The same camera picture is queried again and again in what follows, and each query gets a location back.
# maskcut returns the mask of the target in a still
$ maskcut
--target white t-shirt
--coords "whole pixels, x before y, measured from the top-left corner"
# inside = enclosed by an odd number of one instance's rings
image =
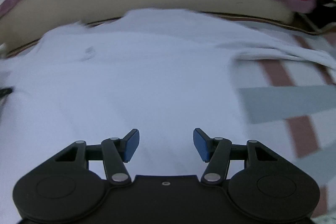
[[[11,197],[16,181],[77,140],[99,144],[137,128],[140,144],[126,164],[132,178],[200,177],[206,164],[194,147],[194,128],[236,144],[247,141],[231,80],[236,58],[336,68],[325,52],[185,10],[136,10],[93,29],[56,30],[26,56],[2,63],[10,71],[6,86],[15,90],[0,122],[1,223],[20,220]]]

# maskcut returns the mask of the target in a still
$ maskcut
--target bed sheet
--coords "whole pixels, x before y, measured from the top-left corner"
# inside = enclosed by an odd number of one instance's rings
[[[335,54],[336,37],[313,37],[257,22],[245,26],[288,44]],[[80,33],[76,24],[49,32]],[[108,30],[110,25],[95,27]],[[289,60],[238,60],[234,82],[248,118],[248,138],[257,139],[310,174],[321,190],[314,216],[336,206],[336,90],[325,67]]]

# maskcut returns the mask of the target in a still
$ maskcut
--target gray stripe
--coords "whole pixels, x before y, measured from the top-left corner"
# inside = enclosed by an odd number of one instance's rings
[[[278,121],[336,108],[333,85],[239,89],[251,123]]]
[[[293,164],[310,175],[319,186],[327,184],[336,176],[336,142]]]
[[[328,209],[328,214],[336,214],[336,204]]]

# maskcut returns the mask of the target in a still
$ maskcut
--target brown stripe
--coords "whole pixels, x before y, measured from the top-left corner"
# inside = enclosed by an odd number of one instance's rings
[[[214,13],[214,12],[206,12],[206,14],[212,14],[217,17],[225,18],[227,20],[232,20],[232,21],[254,21],[254,22],[268,23],[268,24],[282,27],[287,30],[299,31],[299,32],[303,32],[303,33],[307,33],[311,35],[320,34],[319,32],[314,31],[312,28],[306,28],[305,26],[302,26],[299,24],[296,24],[296,26],[294,26],[293,24],[287,25],[277,20],[258,18],[258,17],[249,17],[249,16],[242,16],[242,15],[235,15],[235,14]]]
[[[301,47],[312,50],[311,46],[307,43],[307,41],[303,37],[300,37],[298,35],[294,35],[294,38],[301,45]],[[328,73],[327,68],[325,66],[315,63],[315,67],[320,72],[322,78],[324,79],[324,82],[327,85],[334,84],[334,81],[333,81],[332,77],[330,76],[330,74]]]
[[[33,42],[30,42],[30,43],[28,43],[28,44],[25,44],[25,45],[23,45],[23,46],[21,46],[21,47],[18,47],[18,48],[16,48],[16,49],[10,51],[10,52],[7,54],[6,58],[14,57],[14,56],[18,55],[19,53],[23,52],[24,50],[26,50],[26,49],[28,49],[28,48],[30,48],[30,47],[32,47],[32,46],[35,46],[36,44],[38,44],[38,41],[33,41]]]
[[[314,127],[309,116],[287,118],[295,152],[298,158],[302,158],[319,149]]]
[[[327,187],[322,186],[320,188],[320,201],[317,204],[315,211],[311,217],[317,217],[320,215],[324,215],[328,210],[328,192]]]
[[[308,49],[312,49],[309,44],[307,43],[306,39],[304,39],[303,37],[299,36],[299,35],[293,35],[293,37],[295,38],[295,40],[300,44],[301,47],[303,48],[308,48]]]
[[[280,60],[258,60],[273,86],[294,86]]]
[[[336,33],[331,32],[331,33],[326,33],[324,36],[325,40],[329,42],[330,45],[336,46]]]

